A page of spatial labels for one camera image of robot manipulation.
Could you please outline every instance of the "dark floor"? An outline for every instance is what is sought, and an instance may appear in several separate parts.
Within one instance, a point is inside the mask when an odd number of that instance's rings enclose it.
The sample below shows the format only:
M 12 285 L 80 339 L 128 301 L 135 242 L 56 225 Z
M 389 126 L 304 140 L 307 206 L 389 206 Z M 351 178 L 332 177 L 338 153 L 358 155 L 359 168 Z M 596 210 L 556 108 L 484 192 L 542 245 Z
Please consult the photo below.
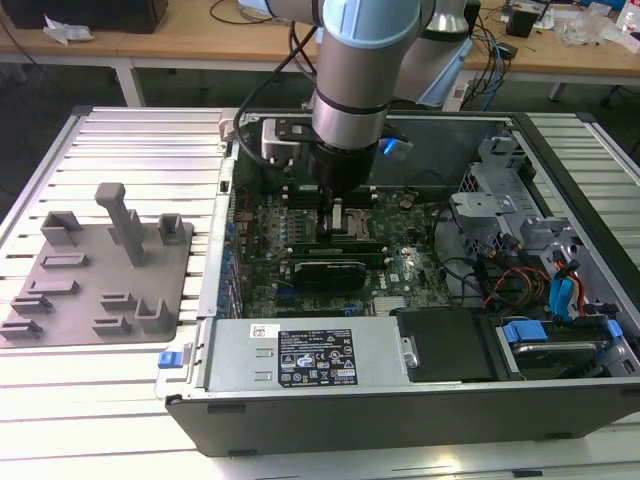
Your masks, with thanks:
M 200 89 L 194 71 L 140 72 L 149 106 L 232 107 L 268 73 L 208 72 L 209 89 Z M 123 106 L 119 85 L 110 69 L 94 67 L 28 66 L 28 82 L 15 84 L 0 76 L 0 220 L 55 139 L 74 105 Z M 501 112 L 590 112 L 629 152 L 640 137 L 640 91 L 616 94 L 608 108 L 599 105 L 608 86 L 570 85 L 560 102 L 547 100 L 550 84 L 507 81 L 490 110 Z M 262 107 L 297 107 L 307 100 L 311 86 L 299 74 L 284 74 L 255 102 Z M 471 108 L 480 108 L 476 100 Z M 640 148 L 634 158 L 640 162 Z

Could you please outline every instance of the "sticker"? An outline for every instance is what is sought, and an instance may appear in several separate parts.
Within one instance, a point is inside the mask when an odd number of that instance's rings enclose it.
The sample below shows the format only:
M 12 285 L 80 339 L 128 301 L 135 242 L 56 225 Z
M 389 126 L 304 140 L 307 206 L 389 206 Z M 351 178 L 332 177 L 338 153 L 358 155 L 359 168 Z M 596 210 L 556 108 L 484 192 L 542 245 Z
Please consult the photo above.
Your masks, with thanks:
M 279 331 L 279 323 L 267 323 L 265 325 L 252 323 L 249 330 L 249 338 L 278 338 Z
M 358 384 L 351 330 L 279 332 L 278 355 L 278 383 L 285 388 Z

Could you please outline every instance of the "electronic equipment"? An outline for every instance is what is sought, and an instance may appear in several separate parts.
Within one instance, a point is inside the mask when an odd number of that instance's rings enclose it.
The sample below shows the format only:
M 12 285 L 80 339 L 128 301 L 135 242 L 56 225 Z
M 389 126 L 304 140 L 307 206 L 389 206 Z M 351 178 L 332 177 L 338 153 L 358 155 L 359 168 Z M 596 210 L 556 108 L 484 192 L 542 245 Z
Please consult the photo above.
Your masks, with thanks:
M 540 17 L 540 9 L 534 5 L 516 3 L 507 22 L 507 35 L 527 38 Z
M 252 143 L 262 122 L 311 118 L 249 115 Z M 274 172 L 232 137 L 219 148 L 198 330 L 163 354 L 182 360 L 156 385 L 198 450 L 575 438 L 640 411 L 640 271 L 545 140 L 570 127 L 387 121 L 412 151 L 378 149 L 323 242 L 308 153 Z
M 57 22 L 95 30 L 153 33 L 168 0 L 1 0 L 16 28 L 42 28 L 47 15 Z

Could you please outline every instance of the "aluminum extrusion table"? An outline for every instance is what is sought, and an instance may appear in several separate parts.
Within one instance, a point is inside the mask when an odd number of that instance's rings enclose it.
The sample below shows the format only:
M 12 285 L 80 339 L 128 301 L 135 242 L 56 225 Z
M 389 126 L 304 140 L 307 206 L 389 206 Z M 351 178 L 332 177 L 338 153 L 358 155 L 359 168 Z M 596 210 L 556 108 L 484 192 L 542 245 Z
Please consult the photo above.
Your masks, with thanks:
M 224 150 L 219 117 L 217 109 L 94 109 L 71 117 L 0 227 L 0 319 L 44 241 L 46 213 L 74 210 L 82 223 L 103 222 L 106 212 L 91 201 L 95 188 L 121 181 L 143 222 L 175 211 L 195 225 L 177 341 L 192 336 Z M 638 263 L 636 167 L 597 124 L 573 115 L 532 119 Z M 579 440 L 206 458 L 156 399 L 165 347 L 0 351 L 2 477 L 513 478 L 514 470 L 534 470 L 586 480 L 637 478 L 640 467 L 640 415 Z

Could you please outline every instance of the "black box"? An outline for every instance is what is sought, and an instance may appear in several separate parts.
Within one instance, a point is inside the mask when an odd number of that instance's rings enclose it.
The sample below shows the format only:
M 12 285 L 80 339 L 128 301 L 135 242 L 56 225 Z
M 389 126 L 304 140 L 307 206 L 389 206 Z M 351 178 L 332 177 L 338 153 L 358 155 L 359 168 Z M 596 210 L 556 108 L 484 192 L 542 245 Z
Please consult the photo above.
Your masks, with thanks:
M 44 15 L 93 30 L 153 33 L 168 0 L 0 0 L 16 28 L 42 28 Z
M 464 18 L 469 24 L 469 35 L 473 34 L 481 7 L 480 0 L 467 0 L 467 5 L 464 7 Z
M 533 8 L 514 7 L 507 23 L 507 35 L 527 38 L 539 16 L 540 12 Z

